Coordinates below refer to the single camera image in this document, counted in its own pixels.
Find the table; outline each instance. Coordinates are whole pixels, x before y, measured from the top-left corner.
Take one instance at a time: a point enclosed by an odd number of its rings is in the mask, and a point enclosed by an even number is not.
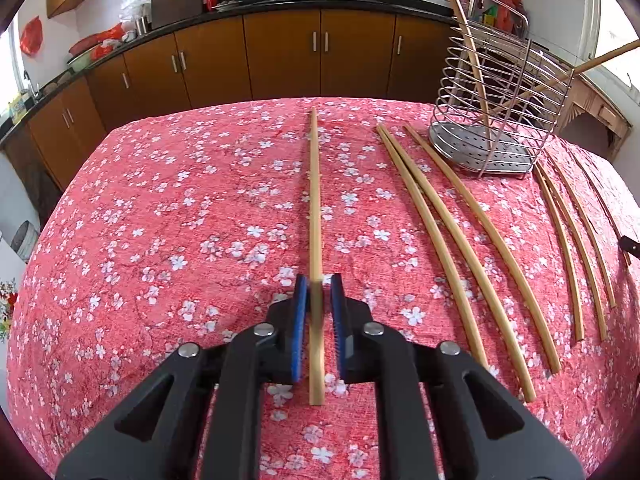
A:
[[[263,319],[271,302],[292,293],[295,274],[307,272],[313,105],[321,134],[325,272],[341,272],[347,294],[366,301],[375,319],[402,329],[407,339],[453,339],[467,348],[433,245],[374,132],[384,121],[484,262],[538,393],[528,408],[591,472],[619,439],[636,403],[640,264],[626,269],[612,227],[568,151],[600,179],[623,233],[636,237],[638,206],[631,193],[607,161],[560,139],[549,143],[596,227],[619,304],[607,307],[610,339],[600,342],[576,256],[586,330],[585,341],[576,344],[558,238],[537,183],[531,176],[463,177],[542,306],[563,366],[552,375],[501,257],[435,164],[402,132],[406,121],[424,131],[433,107],[371,99],[203,108],[131,123],[107,137],[64,193],[22,284],[8,371],[12,423],[27,448],[55,471],[71,446],[178,345],[228,342]],[[493,317],[449,234],[444,236],[465,280],[491,372],[517,395]],[[606,305],[597,268],[596,275]],[[330,318],[325,338],[332,341]],[[307,380],[266,389],[263,478],[378,477],[372,386],[346,386],[337,377],[333,345],[326,348],[324,406],[307,405]]]

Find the tablecloth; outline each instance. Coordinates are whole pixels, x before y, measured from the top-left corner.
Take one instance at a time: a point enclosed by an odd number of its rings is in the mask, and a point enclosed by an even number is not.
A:
[[[149,118],[109,134],[65,191],[25,273],[8,356],[12,424],[53,473],[62,456],[182,342],[212,346],[264,318],[308,273],[308,112],[321,135],[324,272],[409,340],[468,348],[433,244],[375,133],[384,121],[440,193],[484,263],[522,346],[538,394],[527,407],[592,471],[636,403],[640,264],[627,269],[612,226],[573,152],[597,180],[624,234],[638,206],[605,160],[560,139],[564,168],[597,231],[618,301],[601,342],[575,252],[586,339],[574,320],[558,238],[537,183],[462,175],[522,266],[562,363],[552,375],[503,260],[466,203],[402,124],[428,127],[433,107],[371,99],[248,102]],[[543,163],[570,202],[558,176]],[[517,379],[494,319],[448,232],[492,374]],[[338,378],[326,320],[326,403],[308,381],[266,388],[262,478],[377,478],[372,386]]]

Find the metal bolt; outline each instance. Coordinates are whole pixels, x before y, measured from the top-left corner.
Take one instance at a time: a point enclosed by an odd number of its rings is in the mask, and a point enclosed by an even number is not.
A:
[[[200,351],[200,347],[196,345],[196,343],[185,343],[184,345],[178,348],[178,355],[180,357],[196,357],[198,352]]]
[[[444,355],[458,355],[460,353],[460,347],[453,341],[443,341],[440,343],[440,351]]]
[[[382,335],[385,332],[385,327],[375,321],[369,321],[364,324],[363,331],[367,335]]]
[[[275,330],[271,323],[260,323],[254,326],[254,334],[260,337],[267,337],[273,334]]]

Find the wire basket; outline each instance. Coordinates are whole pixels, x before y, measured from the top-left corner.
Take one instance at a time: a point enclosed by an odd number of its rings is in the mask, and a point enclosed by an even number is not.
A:
[[[531,40],[469,22],[484,80],[488,119],[462,30],[451,38],[430,125],[431,143],[467,170],[526,174],[558,122],[573,69],[532,47]]]

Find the black countertop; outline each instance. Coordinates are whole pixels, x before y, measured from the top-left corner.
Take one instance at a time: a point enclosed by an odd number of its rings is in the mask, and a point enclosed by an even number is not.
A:
[[[220,3],[229,1],[238,2],[235,5],[228,5],[223,9],[214,10],[212,12],[204,12],[194,18],[181,20],[161,28],[157,28],[140,36],[129,43],[123,44],[110,54],[100,58],[92,63],[84,70],[75,73],[71,78],[59,84],[55,90],[49,93],[43,99],[40,99],[27,113],[20,119],[18,124],[13,126],[0,139],[0,148],[11,136],[11,134],[20,130],[20,126],[29,121],[29,119],[37,113],[45,104],[53,97],[59,94],[63,89],[69,86],[73,81],[82,77],[86,72],[107,62],[115,56],[119,56],[123,52],[131,48],[136,48],[147,41],[160,38],[166,34],[171,34],[182,28],[193,27],[200,23],[210,22],[212,20],[221,20],[232,16],[242,16],[254,12],[268,12],[270,10],[289,10],[289,9],[353,9],[353,10],[372,10],[375,12],[390,12],[393,14],[405,14],[408,16],[417,16],[430,20],[437,20],[444,23],[454,23],[452,18],[453,11],[449,7],[441,6],[424,0],[220,0]]]

